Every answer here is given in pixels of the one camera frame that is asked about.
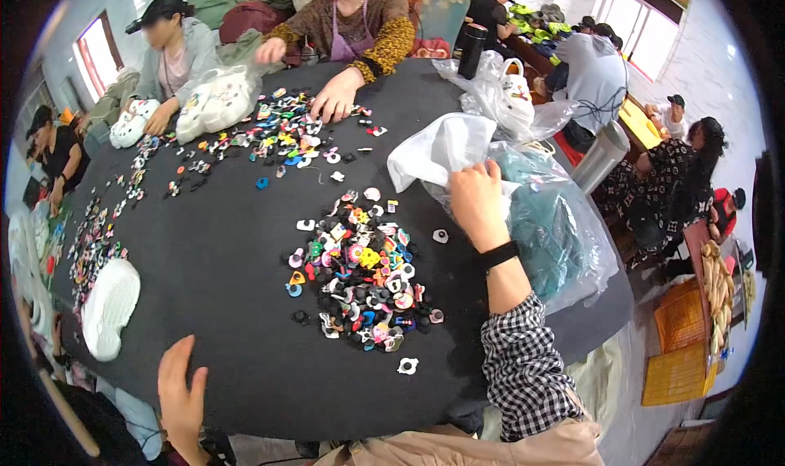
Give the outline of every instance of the orange crate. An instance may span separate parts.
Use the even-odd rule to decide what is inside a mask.
[[[654,320],[663,354],[707,341],[709,336],[697,279],[672,287],[654,311]]]
[[[706,396],[714,385],[717,364],[707,367],[705,342],[648,360],[642,406],[669,405]]]

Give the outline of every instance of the round table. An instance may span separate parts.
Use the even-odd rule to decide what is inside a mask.
[[[263,92],[311,87],[316,93],[340,68],[320,64],[267,76]],[[64,319],[64,347],[113,385],[157,406],[161,355],[183,336],[196,334],[189,375],[198,366],[209,368],[205,422],[229,433],[357,439],[423,428],[443,420],[460,399],[482,399],[480,327],[487,305],[484,276],[472,267],[473,248],[420,184],[396,195],[386,167],[388,154],[399,143],[442,114],[459,110],[460,94],[427,59],[409,59],[393,76],[363,88],[357,103],[371,108],[374,125],[388,132],[368,135],[358,118],[326,126],[319,135],[334,137],[339,153],[352,152],[358,159],[348,165],[314,160],[323,184],[315,169],[290,167],[278,179],[274,166],[249,161],[250,150],[231,148],[240,154],[218,163],[204,186],[191,192],[186,183],[179,196],[163,199],[168,183],[178,177],[182,156],[175,154],[176,144],[162,148],[147,165],[142,186],[148,197],[107,221],[114,222],[114,240],[128,248],[142,280],[119,356],[108,363],[92,358],[74,336],[79,328],[72,314]],[[195,150],[200,140],[185,150]],[[359,155],[358,147],[373,151]],[[90,190],[95,186],[101,191],[115,175],[129,175],[136,153],[135,147],[104,146],[93,158],[73,193],[66,250],[83,220]],[[201,156],[198,151],[194,159]],[[342,184],[329,178],[335,170],[345,174]],[[255,185],[260,177],[270,182],[263,190]],[[326,339],[318,325],[294,323],[294,311],[316,317],[319,310],[311,291],[298,298],[288,295],[284,284],[291,269],[280,261],[280,255],[308,240],[309,233],[296,228],[299,220],[318,220],[348,189],[368,186],[381,190],[382,201],[399,201],[390,217],[420,249],[415,280],[426,285],[433,305],[445,314],[444,324],[427,335],[408,333],[401,348],[390,354],[361,352],[343,339]],[[111,213],[124,192],[111,186],[101,208],[109,207]],[[447,244],[431,238],[440,228],[450,235]],[[70,264],[61,261],[53,284],[65,301],[72,300]],[[576,304],[549,316],[547,323],[569,363],[618,331],[630,320],[632,306],[626,276],[617,274],[592,307]],[[397,373],[403,357],[419,359],[416,374]]]

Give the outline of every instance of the checkered shirt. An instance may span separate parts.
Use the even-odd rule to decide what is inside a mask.
[[[544,321],[543,303],[532,293],[483,324],[483,372],[488,399],[502,412],[502,441],[518,441],[583,415],[564,391],[574,391],[575,384],[564,374],[554,332]]]

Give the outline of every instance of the wristwatch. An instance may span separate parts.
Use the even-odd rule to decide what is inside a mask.
[[[497,246],[496,248],[481,253],[477,257],[477,266],[485,273],[496,265],[503,264],[505,261],[515,258],[520,255],[518,244],[514,241],[508,241],[504,245]]]

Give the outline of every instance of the hand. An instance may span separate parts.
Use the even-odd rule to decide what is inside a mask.
[[[311,107],[311,120],[316,120],[319,113],[322,122],[337,122],[347,118],[354,107],[354,96],[365,84],[363,73],[356,67],[348,67],[336,74],[325,86]]]
[[[282,38],[273,37],[256,49],[256,62],[260,64],[277,63],[287,53],[287,43]]]
[[[509,241],[501,210],[502,170],[496,161],[453,172],[450,193],[453,216],[478,252],[485,253]]]
[[[166,130],[166,126],[169,125],[169,119],[172,118],[174,113],[174,110],[169,105],[170,100],[166,100],[166,103],[163,103],[152,113],[148,123],[144,125],[145,134],[160,136]]]
[[[186,461],[186,456],[199,455],[199,432],[204,417],[204,388],[207,384],[207,368],[200,367],[191,379],[191,391],[185,386],[185,370],[194,340],[194,336],[190,335],[174,343],[163,354],[158,367],[161,424],[172,447]]]
[[[49,215],[57,217],[60,212],[60,203],[63,202],[63,177],[57,177],[54,180],[52,192],[49,194]]]

